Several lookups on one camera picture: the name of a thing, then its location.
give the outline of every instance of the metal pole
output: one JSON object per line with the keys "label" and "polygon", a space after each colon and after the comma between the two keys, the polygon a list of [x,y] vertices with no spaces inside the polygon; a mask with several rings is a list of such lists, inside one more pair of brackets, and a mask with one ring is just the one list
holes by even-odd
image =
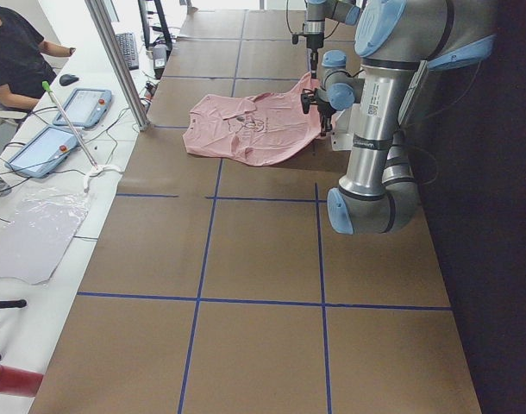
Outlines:
{"label": "metal pole", "polygon": [[48,84],[48,82],[46,80],[42,83],[42,87],[45,89],[45,91],[48,93],[48,96],[50,97],[50,99],[53,101],[53,103],[58,108],[58,111],[60,112],[60,114],[62,115],[64,120],[66,121],[68,128],[73,132],[73,134],[75,135],[75,138],[77,138],[78,144],[81,146],[81,148],[83,148],[83,151],[85,152],[87,158],[91,162],[91,165],[94,166],[94,167],[98,167],[98,163],[94,159],[94,157],[92,156],[91,152],[89,151],[89,148],[87,148],[87,146],[85,145],[85,142],[83,141],[83,137],[81,136],[79,131],[77,131],[77,129],[73,125],[72,120],[66,114],[66,112],[64,111],[64,108],[62,108],[62,104],[59,102],[59,100],[56,97],[56,95],[54,95],[54,92],[52,92],[52,90],[50,89],[50,85]]}
{"label": "metal pole", "polygon": [[135,117],[136,123],[139,126],[139,130],[143,131],[148,128],[148,124],[150,122],[148,121],[144,106],[139,99],[138,92],[135,88],[135,83],[133,82],[133,78],[131,78],[131,74],[128,71],[125,59],[123,58],[119,46],[117,45],[116,34],[114,33],[114,29],[111,26],[108,10],[104,6],[103,0],[85,0],[85,3],[89,9],[89,12],[91,13],[92,21],[94,21],[94,25],[97,27],[98,34],[100,35],[104,49],[108,54],[110,63],[114,68],[117,80],[119,81],[123,93],[125,94],[128,106],[133,112],[133,116]]}

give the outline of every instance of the keyboard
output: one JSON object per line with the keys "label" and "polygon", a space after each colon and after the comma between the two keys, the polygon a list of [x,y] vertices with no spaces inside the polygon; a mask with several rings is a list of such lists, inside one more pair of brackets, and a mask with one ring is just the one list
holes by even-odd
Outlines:
{"label": "keyboard", "polygon": [[136,50],[135,34],[118,33],[116,34],[117,44],[122,51],[123,58],[127,63],[127,68],[132,71],[139,68],[139,54]]}

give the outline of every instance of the person's arm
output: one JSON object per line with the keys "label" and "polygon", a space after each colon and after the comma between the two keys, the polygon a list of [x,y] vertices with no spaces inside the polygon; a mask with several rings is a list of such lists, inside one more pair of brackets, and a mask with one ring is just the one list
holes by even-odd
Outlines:
{"label": "person's arm", "polygon": [[26,97],[12,93],[8,84],[0,85],[0,103],[4,106],[20,110],[32,110],[38,102],[39,99],[34,97]]}
{"label": "person's arm", "polygon": [[41,43],[39,43],[39,51],[41,53],[57,58],[69,58],[70,56],[72,56],[73,52],[75,51],[75,48],[57,45],[56,43],[52,43],[51,41],[42,41]]}

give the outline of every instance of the label sticker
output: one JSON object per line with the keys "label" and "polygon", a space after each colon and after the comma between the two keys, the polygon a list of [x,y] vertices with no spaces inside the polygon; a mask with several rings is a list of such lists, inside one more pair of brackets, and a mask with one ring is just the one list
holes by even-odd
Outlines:
{"label": "label sticker", "polygon": [[365,116],[376,116],[381,118],[385,112],[385,101],[387,99],[387,91],[389,87],[389,80],[380,82],[365,82],[363,87],[363,96],[360,102],[360,111]]}

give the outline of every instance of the blue tape line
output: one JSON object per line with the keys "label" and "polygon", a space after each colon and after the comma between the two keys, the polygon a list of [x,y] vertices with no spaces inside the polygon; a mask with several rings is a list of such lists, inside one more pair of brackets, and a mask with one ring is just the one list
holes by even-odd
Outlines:
{"label": "blue tape line", "polygon": [[282,301],[282,300],[264,300],[264,299],[223,299],[223,298],[201,298],[201,302],[212,304],[271,304],[278,306],[306,306],[306,307],[320,307],[319,303],[313,302],[296,302],[296,301]]}
{"label": "blue tape line", "polygon": [[185,127],[174,127],[172,125],[152,125],[154,128],[163,128],[163,129],[188,129],[188,125]]}
{"label": "blue tape line", "polygon": [[118,192],[116,197],[178,198],[174,194],[133,194],[129,192]]}
{"label": "blue tape line", "polygon": [[256,37],[243,37],[242,27],[242,37],[189,37],[189,41],[287,41],[291,42],[291,39],[258,39]]}
{"label": "blue tape line", "polygon": [[332,414],[332,386],[330,383],[329,328],[326,318],[326,287],[324,283],[324,258],[322,257],[321,211],[318,203],[318,184],[315,183],[316,236],[318,242],[318,266],[321,278],[322,340],[324,344],[324,369],[326,375],[326,402],[328,414]]}
{"label": "blue tape line", "polygon": [[[78,292],[78,296],[91,296],[98,298],[121,298],[121,299],[149,299],[149,300],[168,300],[168,301],[186,301],[186,302],[207,302],[223,304],[272,304],[276,306],[307,306],[321,307],[322,303],[318,302],[297,302],[283,300],[265,300],[265,299],[231,299],[231,298],[191,298],[183,296],[160,296],[160,295],[140,295],[127,293],[111,292]],[[451,311],[449,306],[415,306],[401,304],[324,304],[327,308],[342,309],[375,309],[391,311]]]}
{"label": "blue tape line", "polygon": [[220,79],[220,80],[234,80],[234,79],[240,79],[240,80],[288,80],[291,82],[298,82],[299,78],[251,78],[249,76],[194,76],[194,75],[164,75],[163,78],[169,78],[169,79]]}
{"label": "blue tape line", "polygon": [[201,304],[200,298],[202,297],[202,290],[204,288],[205,269],[207,266],[208,254],[210,252],[211,233],[213,229],[213,222],[215,220],[215,211],[216,211],[216,206],[217,206],[216,198],[219,193],[219,185],[221,183],[221,172],[222,172],[222,159],[221,159],[221,162],[219,163],[219,169],[217,171],[217,180],[215,184],[215,197],[213,200],[213,206],[211,207],[210,226],[208,228],[208,236],[205,242],[204,262],[202,264],[202,271],[200,273],[200,283],[197,288],[196,307],[194,308],[194,317],[192,318],[191,337],[188,343],[188,351],[186,353],[185,372],[183,374],[183,385],[181,386],[180,400],[178,402],[178,411],[177,411],[178,414],[182,414],[183,405],[185,403],[186,384],[188,382],[188,374],[189,374],[190,366],[191,366],[192,348],[194,346],[194,336],[196,334],[196,327],[197,327],[197,315],[199,313],[200,304]]}
{"label": "blue tape line", "polygon": [[[207,199],[213,199],[212,196],[207,196]],[[270,201],[277,203],[315,203],[315,200],[303,198],[255,198],[255,197],[217,197],[216,199],[222,201]]]}
{"label": "blue tape line", "polygon": [[238,56],[236,56],[235,79],[232,82],[232,91],[230,92],[231,97],[235,95],[235,90],[236,90],[236,77],[238,76],[238,65],[240,64],[240,56],[242,52],[242,43],[243,43],[243,37],[244,37],[244,28],[246,27],[246,20],[247,20],[247,11],[244,10],[244,19],[242,20],[242,30],[240,32],[240,46],[238,46]]}
{"label": "blue tape line", "polygon": [[180,302],[195,302],[196,298],[183,296],[159,296],[159,295],[132,295],[126,293],[105,292],[77,292],[77,296],[90,296],[95,298],[119,298],[119,299],[149,299],[149,300],[172,300]]}

